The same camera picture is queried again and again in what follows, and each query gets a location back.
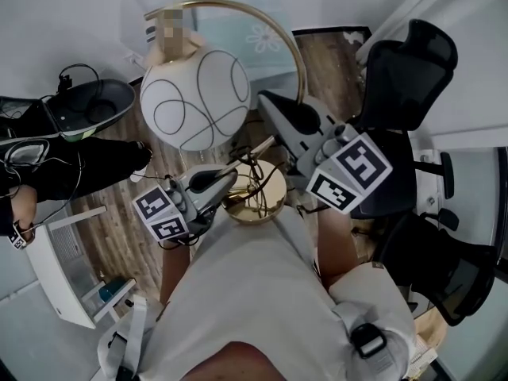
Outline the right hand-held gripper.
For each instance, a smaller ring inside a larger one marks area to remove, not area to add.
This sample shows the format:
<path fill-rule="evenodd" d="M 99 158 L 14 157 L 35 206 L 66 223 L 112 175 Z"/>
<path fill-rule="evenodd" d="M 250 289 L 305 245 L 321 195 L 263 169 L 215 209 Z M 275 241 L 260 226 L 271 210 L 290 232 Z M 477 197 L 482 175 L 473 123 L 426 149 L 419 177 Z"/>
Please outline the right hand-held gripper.
<path fill-rule="evenodd" d="M 305 191 L 342 214 L 354 210 L 393 171 L 366 133 L 338 124 L 328 106 L 314 96 L 298 103 L 278 91 L 262 90 L 258 104 L 272 132 L 298 158 Z M 307 140 L 315 133 L 325 135 L 310 146 Z"/>

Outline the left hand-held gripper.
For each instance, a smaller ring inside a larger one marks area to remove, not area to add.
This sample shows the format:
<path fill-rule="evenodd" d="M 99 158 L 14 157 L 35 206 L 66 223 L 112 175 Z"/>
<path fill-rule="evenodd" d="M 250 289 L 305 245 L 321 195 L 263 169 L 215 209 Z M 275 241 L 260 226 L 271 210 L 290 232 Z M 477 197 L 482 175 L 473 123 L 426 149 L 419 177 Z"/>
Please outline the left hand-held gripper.
<path fill-rule="evenodd" d="M 218 164 L 192 167 L 146 190 L 133 207 L 156 241 L 194 241 L 210 229 L 217 208 L 237 181 Z"/>

